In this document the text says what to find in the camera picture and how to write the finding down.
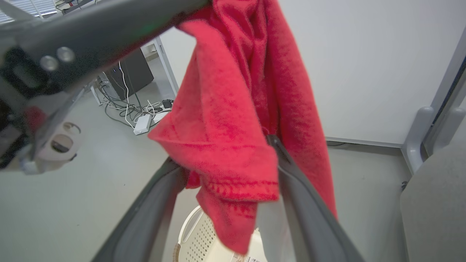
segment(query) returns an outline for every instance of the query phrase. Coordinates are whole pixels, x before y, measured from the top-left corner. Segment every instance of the wall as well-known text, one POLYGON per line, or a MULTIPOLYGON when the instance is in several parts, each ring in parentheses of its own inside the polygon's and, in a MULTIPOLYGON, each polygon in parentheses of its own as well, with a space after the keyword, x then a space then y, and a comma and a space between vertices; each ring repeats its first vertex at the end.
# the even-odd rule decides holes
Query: wall
POLYGON ((181 86, 186 68, 191 59, 196 39, 176 28, 171 28, 160 35, 165 53, 168 57, 178 86, 181 86))
MULTIPOLYGON (((279 0, 325 136, 399 146, 432 103, 466 26, 464 0, 279 0)), ((194 39, 161 36, 178 84, 194 39)))

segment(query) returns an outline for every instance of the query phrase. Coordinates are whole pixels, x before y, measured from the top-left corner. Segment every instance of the metal bracket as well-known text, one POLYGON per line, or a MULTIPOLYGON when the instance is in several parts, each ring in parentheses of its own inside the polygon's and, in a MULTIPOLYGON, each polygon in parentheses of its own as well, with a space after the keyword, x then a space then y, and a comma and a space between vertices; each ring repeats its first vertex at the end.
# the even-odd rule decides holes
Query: metal bracket
POLYGON ((421 143, 432 124, 431 119, 433 115, 434 109, 431 106, 420 108, 401 147, 401 152, 413 175, 423 163, 421 158, 421 143))

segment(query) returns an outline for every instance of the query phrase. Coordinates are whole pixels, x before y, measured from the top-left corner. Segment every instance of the laundry basket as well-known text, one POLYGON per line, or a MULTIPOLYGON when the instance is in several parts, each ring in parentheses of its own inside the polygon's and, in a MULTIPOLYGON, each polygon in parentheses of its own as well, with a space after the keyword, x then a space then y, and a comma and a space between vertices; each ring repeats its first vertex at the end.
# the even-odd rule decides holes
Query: laundry basket
POLYGON ((201 207, 186 218, 173 251, 173 262, 267 262, 259 230, 251 237, 249 253, 239 255, 226 248, 218 239, 210 218, 201 207))

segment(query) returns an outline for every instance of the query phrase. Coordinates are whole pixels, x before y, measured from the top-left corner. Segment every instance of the power adapter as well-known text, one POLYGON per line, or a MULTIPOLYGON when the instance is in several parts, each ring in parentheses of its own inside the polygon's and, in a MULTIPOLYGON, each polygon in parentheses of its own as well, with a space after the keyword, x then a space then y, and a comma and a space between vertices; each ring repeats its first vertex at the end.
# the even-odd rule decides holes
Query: power adapter
POLYGON ((134 131, 133 131, 134 134, 139 135, 139 134, 149 132, 149 127, 151 126, 151 122, 152 122, 151 114, 140 116, 137 119, 136 126, 134 127, 134 131))

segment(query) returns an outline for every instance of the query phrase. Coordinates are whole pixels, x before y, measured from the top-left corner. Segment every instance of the red towel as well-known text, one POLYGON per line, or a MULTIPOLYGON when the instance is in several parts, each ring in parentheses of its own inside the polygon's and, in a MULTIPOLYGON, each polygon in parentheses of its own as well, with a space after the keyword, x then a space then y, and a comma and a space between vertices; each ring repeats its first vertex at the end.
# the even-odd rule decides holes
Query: red towel
POLYGON ((276 0, 213 0, 182 23, 197 45, 171 113, 149 134, 191 170, 220 240, 245 254, 257 202, 277 200, 277 134, 336 215, 308 74, 276 0))

